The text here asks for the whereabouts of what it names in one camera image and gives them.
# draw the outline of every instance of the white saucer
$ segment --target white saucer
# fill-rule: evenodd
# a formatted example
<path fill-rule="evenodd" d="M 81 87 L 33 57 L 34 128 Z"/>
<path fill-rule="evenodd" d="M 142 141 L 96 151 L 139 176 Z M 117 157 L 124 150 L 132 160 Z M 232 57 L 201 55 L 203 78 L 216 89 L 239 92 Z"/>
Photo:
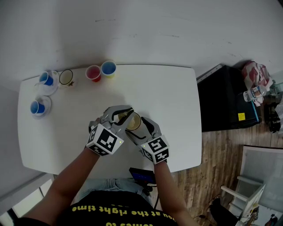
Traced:
<path fill-rule="evenodd" d="M 32 114 L 32 117 L 34 119 L 41 119 L 43 117 L 45 117 L 46 115 L 48 115 L 48 113 L 51 110 L 51 99 L 47 96 L 41 96 L 39 98 L 36 99 L 39 103 L 42 103 L 45 107 L 44 112 L 41 114 Z"/>
<path fill-rule="evenodd" d="M 38 88 L 38 96 L 50 96 L 55 93 L 59 85 L 59 73 L 56 71 L 49 71 L 48 74 L 53 78 L 51 86 L 40 84 Z"/>

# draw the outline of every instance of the person's arm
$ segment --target person's arm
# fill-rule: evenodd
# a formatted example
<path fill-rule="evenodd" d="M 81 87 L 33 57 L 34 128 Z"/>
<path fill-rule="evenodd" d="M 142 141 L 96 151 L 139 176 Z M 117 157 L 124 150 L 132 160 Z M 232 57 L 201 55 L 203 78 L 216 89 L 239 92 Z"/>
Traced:
<path fill-rule="evenodd" d="M 171 215 L 179 226 L 199 226 L 187 211 L 186 203 L 175 184 L 167 163 L 154 165 L 154 174 L 162 210 Z"/>
<path fill-rule="evenodd" d="M 62 211 L 70 206 L 98 159 L 99 155 L 86 147 L 54 180 L 46 196 L 24 217 L 53 225 Z"/>

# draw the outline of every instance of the wooden floor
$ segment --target wooden floor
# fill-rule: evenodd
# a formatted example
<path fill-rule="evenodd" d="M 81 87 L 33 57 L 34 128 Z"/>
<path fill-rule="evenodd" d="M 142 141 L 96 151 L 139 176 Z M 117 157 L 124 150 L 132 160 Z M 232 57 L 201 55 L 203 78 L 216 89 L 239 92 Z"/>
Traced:
<path fill-rule="evenodd" d="M 194 218 L 206 215 L 215 223 L 210 213 L 207 213 L 208 203 L 216 195 L 221 194 L 222 185 L 231 189 L 236 188 L 243 145 L 283 147 L 283 138 L 278 137 L 277 133 L 271 134 L 267 125 L 262 122 L 247 129 L 205 132 L 202 133 L 202 140 L 202 164 L 175 172 L 173 176 L 187 202 L 191 216 Z M 223 206 L 228 207 L 232 198 L 226 193 L 222 197 Z M 211 224 L 199 217 L 195 219 L 202 226 Z"/>

